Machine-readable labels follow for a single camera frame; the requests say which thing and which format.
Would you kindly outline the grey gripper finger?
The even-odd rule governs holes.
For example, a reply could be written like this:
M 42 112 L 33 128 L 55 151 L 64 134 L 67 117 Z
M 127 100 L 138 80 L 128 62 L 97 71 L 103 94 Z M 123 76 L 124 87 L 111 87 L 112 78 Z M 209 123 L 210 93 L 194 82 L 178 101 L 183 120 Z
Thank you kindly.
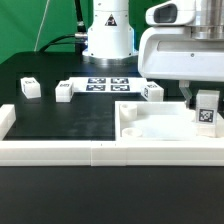
M 191 98 L 192 98 L 192 93 L 191 93 L 191 90 L 190 90 L 190 82 L 187 81 L 187 80 L 180 80 L 179 81 L 179 89 L 180 89 L 182 95 L 185 98 L 186 107 L 189 107 L 190 106 L 190 101 L 191 101 Z

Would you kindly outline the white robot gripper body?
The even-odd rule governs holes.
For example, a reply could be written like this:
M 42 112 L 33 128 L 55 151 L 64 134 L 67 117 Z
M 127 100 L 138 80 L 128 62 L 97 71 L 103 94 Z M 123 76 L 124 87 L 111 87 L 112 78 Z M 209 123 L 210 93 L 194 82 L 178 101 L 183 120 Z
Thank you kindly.
M 142 76 L 224 82 L 224 0 L 168 0 L 149 8 L 145 19 Z

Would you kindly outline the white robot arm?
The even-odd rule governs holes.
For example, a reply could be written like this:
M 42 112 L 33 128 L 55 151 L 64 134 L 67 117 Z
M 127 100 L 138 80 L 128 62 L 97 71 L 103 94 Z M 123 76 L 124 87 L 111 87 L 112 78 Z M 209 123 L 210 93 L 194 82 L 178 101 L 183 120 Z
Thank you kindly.
M 129 0 L 93 0 L 86 61 L 122 64 L 136 57 L 141 76 L 177 80 L 186 99 L 191 81 L 224 82 L 224 0 L 167 0 L 149 8 L 138 48 L 128 7 Z

